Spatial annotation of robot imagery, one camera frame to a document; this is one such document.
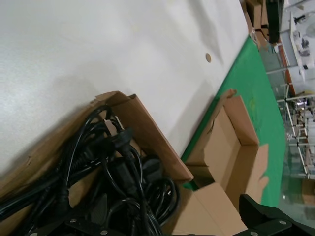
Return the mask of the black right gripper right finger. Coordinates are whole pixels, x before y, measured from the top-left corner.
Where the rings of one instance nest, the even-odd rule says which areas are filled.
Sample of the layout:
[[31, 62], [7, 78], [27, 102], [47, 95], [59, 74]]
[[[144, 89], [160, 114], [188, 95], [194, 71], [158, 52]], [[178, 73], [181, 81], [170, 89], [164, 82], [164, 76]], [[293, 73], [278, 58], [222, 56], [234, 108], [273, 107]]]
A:
[[257, 203], [248, 194], [239, 198], [239, 213], [248, 228], [241, 236], [313, 236], [314, 228], [298, 223], [280, 209]]

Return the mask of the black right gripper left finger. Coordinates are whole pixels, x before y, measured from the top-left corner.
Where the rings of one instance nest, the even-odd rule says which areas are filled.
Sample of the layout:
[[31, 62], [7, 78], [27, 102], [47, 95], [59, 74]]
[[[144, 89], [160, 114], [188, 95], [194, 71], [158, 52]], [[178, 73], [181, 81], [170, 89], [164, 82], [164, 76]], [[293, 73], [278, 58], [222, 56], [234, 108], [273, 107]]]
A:
[[82, 217], [58, 220], [29, 233], [30, 236], [117, 236], [118, 231]]

